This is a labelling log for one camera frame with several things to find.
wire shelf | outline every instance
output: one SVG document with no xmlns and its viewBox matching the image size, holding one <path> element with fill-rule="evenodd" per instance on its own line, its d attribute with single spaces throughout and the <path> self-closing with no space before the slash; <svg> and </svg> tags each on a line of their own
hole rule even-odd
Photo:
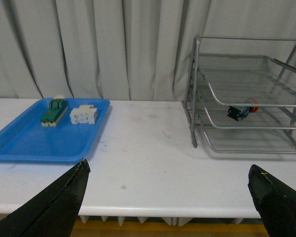
<svg viewBox="0 0 296 237">
<path fill-rule="evenodd" d="M 213 98 L 205 83 L 198 84 L 202 109 L 210 124 L 219 129 L 296 129 L 296 116 L 292 108 L 260 107 L 256 112 L 236 121 L 227 114 L 229 106 L 221 105 Z"/>
<path fill-rule="evenodd" d="M 296 154 L 296 68 L 290 65 L 293 61 L 296 64 L 296 43 L 284 63 L 265 55 L 220 53 L 215 47 L 215 54 L 200 53 L 204 39 L 267 41 L 269 46 L 272 41 L 296 42 L 195 36 L 183 101 L 194 147 L 199 119 L 215 152 Z"/>
<path fill-rule="evenodd" d="M 282 67 L 266 56 L 200 54 L 199 70 L 222 105 L 296 107 L 296 88 L 278 80 Z"/>
</svg>

blue tray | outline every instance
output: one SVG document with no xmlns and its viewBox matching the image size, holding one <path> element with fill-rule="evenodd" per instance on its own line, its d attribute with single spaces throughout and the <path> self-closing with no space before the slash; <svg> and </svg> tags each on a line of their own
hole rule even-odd
<svg viewBox="0 0 296 237">
<path fill-rule="evenodd" d="M 90 150 L 110 102 L 66 99 L 68 111 L 56 127 L 43 127 L 40 117 L 51 98 L 37 101 L 0 131 L 0 161 L 77 163 Z M 98 109 L 96 124 L 71 124 L 70 113 L 80 105 Z"/>
</svg>

white lego block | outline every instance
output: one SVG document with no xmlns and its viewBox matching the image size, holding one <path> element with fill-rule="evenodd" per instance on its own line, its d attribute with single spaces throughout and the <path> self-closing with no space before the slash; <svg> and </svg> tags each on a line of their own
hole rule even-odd
<svg viewBox="0 0 296 237">
<path fill-rule="evenodd" d="M 65 96 L 64 95 L 56 95 L 53 99 L 64 100 L 65 99 Z"/>
<path fill-rule="evenodd" d="M 70 113 L 70 120 L 72 124 L 88 123 L 95 124 L 98 119 L 98 109 L 93 105 L 80 105 Z"/>
</svg>

white curtain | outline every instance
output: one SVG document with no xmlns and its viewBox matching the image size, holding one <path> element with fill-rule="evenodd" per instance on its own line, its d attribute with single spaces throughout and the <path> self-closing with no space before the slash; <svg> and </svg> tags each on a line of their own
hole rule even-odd
<svg viewBox="0 0 296 237">
<path fill-rule="evenodd" d="M 296 0 L 0 0 L 0 97 L 180 101 L 195 34 L 296 37 Z"/>
</svg>

white table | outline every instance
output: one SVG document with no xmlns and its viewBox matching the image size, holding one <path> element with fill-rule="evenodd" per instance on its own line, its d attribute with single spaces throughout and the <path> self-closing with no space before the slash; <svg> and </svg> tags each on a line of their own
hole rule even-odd
<svg viewBox="0 0 296 237">
<path fill-rule="evenodd" d="M 0 130 L 36 100 L 0 99 Z M 191 144 L 180 102 L 111 101 L 80 215 L 259 218 L 252 164 L 296 190 L 296 156 L 224 155 Z M 72 165 L 0 163 L 0 213 L 10 213 Z"/>
</svg>

